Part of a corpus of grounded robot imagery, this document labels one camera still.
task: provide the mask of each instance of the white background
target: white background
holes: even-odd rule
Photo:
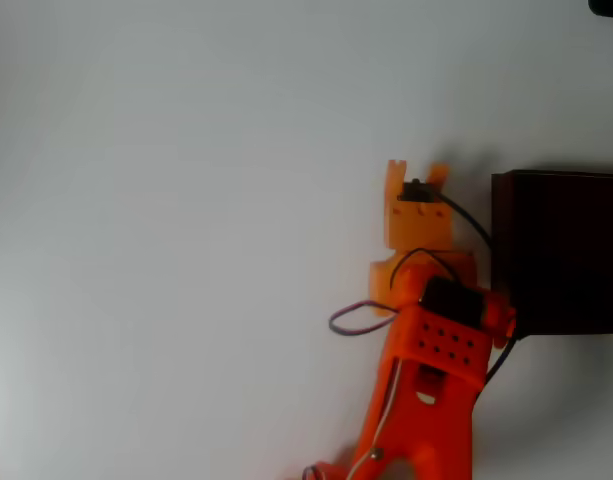
[[[334,460],[383,332],[325,319],[388,254],[387,160],[438,156],[486,225],[491,172],[613,163],[613,20],[585,0],[0,0],[0,480]],[[478,480],[613,479],[613,338],[520,343],[474,436]]]

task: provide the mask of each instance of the black cable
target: black cable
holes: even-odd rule
[[[302,480],[308,480],[308,474],[312,473],[315,480],[322,480],[321,475],[319,474],[319,469],[315,465],[311,465],[310,467],[306,467],[302,471]]]
[[[353,330],[353,329],[343,328],[343,327],[339,327],[335,325],[335,321],[338,318],[343,317],[344,315],[350,312],[354,312],[358,308],[363,308],[363,307],[381,308],[382,310],[388,310],[390,312],[393,312],[394,315],[387,318],[386,320],[383,320],[379,323],[376,323],[375,325],[371,325],[370,327],[366,327],[366,328],[359,328],[359,329]],[[395,320],[395,317],[397,316],[398,313],[399,313],[399,310],[393,307],[389,307],[388,305],[384,305],[383,303],[375,302],[373,300],[363,300],[361,302],[353,303],[352,305],[349,305],[348,307],[342,308],[341,310],[338,310],[335,313],[333,313],[328,319],[328,328],[330,328],[337,335],[341,335],[343,337],[358,337],[360,335],[366,335],[367,333],[371,333],[376,330],[379,330],[380,328],[384,328],[386,325],[389,325],[393,320]]]
[[[446,195],[444,195],[440,191],[435,190],[432,187],[432,185],[429,185],[427,183],[420,183],[418,185],[418,188],[421,188],[422,190],[425,190],[429,192],[430,194],[435,195],[442,202],[444,202],[450,208],[455,210],[459,215],[461,215],[464,218],[464,220],[466,220],[468,223],[471,224],[471,226],[477,231],[477,233],[479,233],[479,236],[482,237],[482,240],[484,240],[484,242],[486,242],[486,245],[488,245],[488,248],[491,248],[491,249],[493,248],[493,240],[490,238],[490,235],[484,229],[484,227],[482,227],[481,224],[477,220],[475,220],[475,218],[470,213],[468,213],[466,210],[460,207],[457,203],[453,202],[450,198],[448,198]]]
[[[495,361],[495,364],[491,367],[491,369],[486,374],[486,384],[488,384],[488,382],[491,381],[491,379],[497,373],[497,370],[499,370],[501,366],[504,364],[504,362],[508,358],[508,355],[510,355],[511,350],[513,349],[516,343],[517,343],[517,339],[515,338],[511,338],[510,340],[508,340],[508,343],[506,344],[504,351],[497,358],[497,360]]]
[[[420,247],[420,248],[415,248],[411,250],[410,252],[407,252],[406,255],[404,255],[402,258],[399,259],[399,262],[397,262],[397,265],[395,265],[395,268],[393,269],[393,273],[390,274],[389,285],[390,285],[391,290],[393,289],[393,283],[395,282],[395,276],[397,275],[397,272],[399,271],[399,269],[402,267],[402,265],[404,265],[404,263],[406,263],[406,260],[408,260],[410,257],[415,255],[416,253],[425,253],[426,255],[431,257],[433,260],[435,260],[437,263],[439,263],[444,268],[444,270],[446,270],[450,274],[453,281],[457,283],[462,283],[459,278],[459,275],[457,275],[457,272],[455,271],[453,267],[451,267],[446,261],[439,258],[435,254],[435,252],[433,252],[432,250],[428,250],[426,248]]]

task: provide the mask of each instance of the screw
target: screw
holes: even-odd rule
[[[382,458],[384,458],[384,450],[377,447],[371,448],[370,458],[372,458],[376,462],[380,461]]]

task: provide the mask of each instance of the purple wire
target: purple wire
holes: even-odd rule
[[[382,310],[388,310],[390,312],[393,312],[395,315],[379,323],[376,323],[375,325],[371,325],[370,327],[366,327],[366,328],[350,329],[350,328],[343,328],[343,327],[339,327],[335,325],[335,321],[339,319],[340,317],[343,317],[344,315],[347,315],[363,307],[381,308]],[[328,319],[328,328],[330,328],[336,334],[342,335],[344,337],[357,337],[359,335],[365,335],[367,333],[374,332],[375,330],[379,330],[380,328],[383,328],[386,325],[389,325],[390,323],[392,323],[393,320],[395,320],[395,317],[397,317],[398,313],[399,313],[399,310],[393,307],[389,307],[388,305],[384,305],[383,303],[375,302],[373,300],[363,300],[361,302],[353,303],[352,305],[349,305],[333,313],[331,317]]]

